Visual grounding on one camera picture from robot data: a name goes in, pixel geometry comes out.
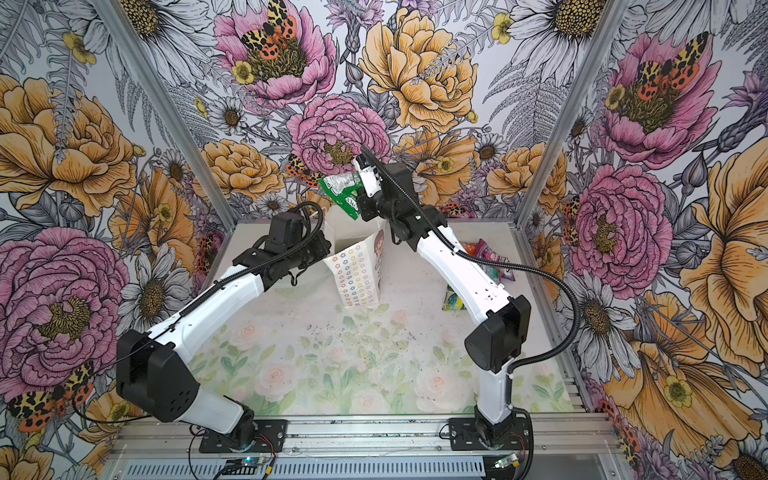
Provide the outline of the white patterned paper bag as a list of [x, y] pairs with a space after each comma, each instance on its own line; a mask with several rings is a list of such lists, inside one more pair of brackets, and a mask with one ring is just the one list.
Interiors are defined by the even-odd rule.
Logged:
[[333, 206], [325, 216], [323, 233], [331, 243], [323, 260], [344, 308], [371, 307], [380, 301], [385, 222], [351, 218]]

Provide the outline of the green snack packet front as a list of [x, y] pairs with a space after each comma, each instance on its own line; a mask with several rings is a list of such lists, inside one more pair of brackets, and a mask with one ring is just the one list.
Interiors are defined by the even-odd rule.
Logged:
[[329, 175], [319, 180], [325, 194], [353, 220], [360, 217], [359, 198], [366, 195], [358, 173], [347, 172]]

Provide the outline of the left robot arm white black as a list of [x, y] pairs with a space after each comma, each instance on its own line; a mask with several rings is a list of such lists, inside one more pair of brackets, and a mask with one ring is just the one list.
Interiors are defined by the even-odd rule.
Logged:
[[189, 364], [202, 346], [250, 301], [294, 270], [322, 261], [332, 243], [320, 233], [283, 252], [268, 240], [235, 257], [225, 275], [167, 320], [146, 332], [126, 331], [117, 346], [116, 390], [161, 422], [181, 421], [215, 432], [227, 448], [256, 439], [253, 411], [205, 388]]

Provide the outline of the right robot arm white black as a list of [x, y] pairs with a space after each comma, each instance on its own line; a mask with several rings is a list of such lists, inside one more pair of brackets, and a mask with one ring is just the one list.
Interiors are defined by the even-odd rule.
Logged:
[[499, 446], [514, 425], [509, 365], [527, 338], [531, 305], [522, 295], [514, 298], [492, 280], [469, 255], [442, 213], [414, 207], [397, 191], [373, 195], [356, 191], [359, 214], [365, 221], [388, 221], [393, 240], [407, 243], [426, 260], [462, 300], [475, 325], [464, 340], [467, 354], [482, 371], [475, 407], [475, 425], [483, 443]]

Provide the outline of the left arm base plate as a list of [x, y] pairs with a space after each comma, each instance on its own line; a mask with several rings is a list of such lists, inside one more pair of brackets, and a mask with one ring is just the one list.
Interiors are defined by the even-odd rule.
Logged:
[[257, 419], [242, 423], [228, 434], [206, 429], [198, 451], [202, 454], [281, 453], [288, 421]]

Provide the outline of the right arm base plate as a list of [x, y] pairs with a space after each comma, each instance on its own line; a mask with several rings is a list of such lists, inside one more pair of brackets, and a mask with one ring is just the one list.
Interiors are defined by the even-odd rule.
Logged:
[[477, 418], [450, 418], [448, 440], [453, 451], [522, 451], [532, 446], [532, 422], [521, 412], [498, 424]]

